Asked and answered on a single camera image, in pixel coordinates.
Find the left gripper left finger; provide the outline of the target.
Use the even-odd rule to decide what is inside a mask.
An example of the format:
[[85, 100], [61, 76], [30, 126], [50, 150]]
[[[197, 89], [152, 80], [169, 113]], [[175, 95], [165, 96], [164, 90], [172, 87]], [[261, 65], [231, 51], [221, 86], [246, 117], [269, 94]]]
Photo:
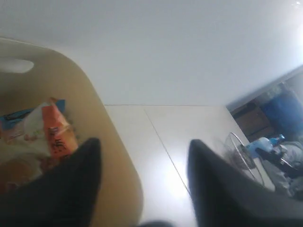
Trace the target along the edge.
[[101, 142], [90, 138], [38, 179], [0, 197], [2, 227], [88, 227], [101, 182]]

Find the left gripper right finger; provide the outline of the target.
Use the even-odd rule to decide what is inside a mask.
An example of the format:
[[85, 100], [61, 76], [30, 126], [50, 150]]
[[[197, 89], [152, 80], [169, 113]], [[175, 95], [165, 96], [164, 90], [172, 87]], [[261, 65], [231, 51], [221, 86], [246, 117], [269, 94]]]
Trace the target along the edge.
[[188, 187], [200, 227], [301, 227], [303, 203], [249, 179], [201, 140], [191, 140]]

